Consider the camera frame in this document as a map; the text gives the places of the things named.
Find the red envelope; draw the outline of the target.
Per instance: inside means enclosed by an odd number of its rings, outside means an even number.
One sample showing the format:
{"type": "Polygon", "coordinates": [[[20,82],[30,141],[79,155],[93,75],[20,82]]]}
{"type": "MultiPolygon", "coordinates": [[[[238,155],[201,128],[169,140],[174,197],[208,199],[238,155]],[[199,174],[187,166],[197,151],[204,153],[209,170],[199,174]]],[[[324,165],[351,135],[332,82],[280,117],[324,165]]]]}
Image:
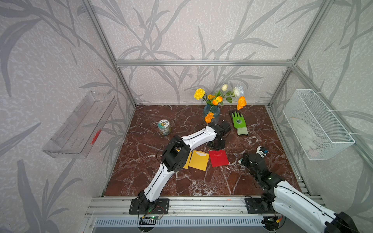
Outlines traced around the red envelope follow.
{"type": "Polygon", "coordinates": [[[209,158],[211,160],[213,168],[229,165],[228,157],[225,150],[211,150],[209,152],[209,158]]]}

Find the large yellow envelope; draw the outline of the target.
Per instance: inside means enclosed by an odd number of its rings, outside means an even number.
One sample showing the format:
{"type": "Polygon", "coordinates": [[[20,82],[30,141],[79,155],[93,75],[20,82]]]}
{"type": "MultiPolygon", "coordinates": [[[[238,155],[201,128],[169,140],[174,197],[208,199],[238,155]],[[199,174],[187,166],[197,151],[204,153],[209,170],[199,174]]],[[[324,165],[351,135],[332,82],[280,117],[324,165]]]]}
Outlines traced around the large yellow envelope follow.
{"type": "Polygon", "coordinates": [[[190,158],[188,166],[194,169],[206,171],[208,161],[209,161],[208,153],[194,150],[191,154],[191,158],[190,158]]]}

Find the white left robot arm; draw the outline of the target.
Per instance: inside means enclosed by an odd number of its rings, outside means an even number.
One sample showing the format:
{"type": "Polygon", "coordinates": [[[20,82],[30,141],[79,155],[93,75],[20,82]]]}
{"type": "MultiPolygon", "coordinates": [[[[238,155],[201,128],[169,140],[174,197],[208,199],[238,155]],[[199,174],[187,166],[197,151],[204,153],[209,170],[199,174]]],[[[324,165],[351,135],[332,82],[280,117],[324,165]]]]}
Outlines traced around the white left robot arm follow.
{"type": "Polygon", "coordinates": [[[162,152],[159,169],[150,184],[139,193],[140,204],[149,205],[160,198],[169,179],[187,162],[190,152],[208,143],[212,149],[224,149],[223,137],[231,130],[228,122],[208,123],[202,130],[188,136],[174,136],[162,152]]]}

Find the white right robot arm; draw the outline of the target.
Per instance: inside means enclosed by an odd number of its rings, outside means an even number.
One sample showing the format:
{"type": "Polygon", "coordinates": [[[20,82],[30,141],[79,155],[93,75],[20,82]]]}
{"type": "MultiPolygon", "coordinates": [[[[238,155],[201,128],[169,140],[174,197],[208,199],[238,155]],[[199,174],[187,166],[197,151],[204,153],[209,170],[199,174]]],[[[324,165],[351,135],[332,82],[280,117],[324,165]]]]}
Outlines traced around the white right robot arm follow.
{"type": "Polygon", "coordinates": [[[316,203],[285,181],[270,172],[265,159],[258,153],[245,153],[239,162],[248,168],[258,185],[264,190],[261,201],[253,209],[265,213],[274,210],[290,219],[307,233],[357,233],[352,218],[345,212],[339,214],[316,203]]]}

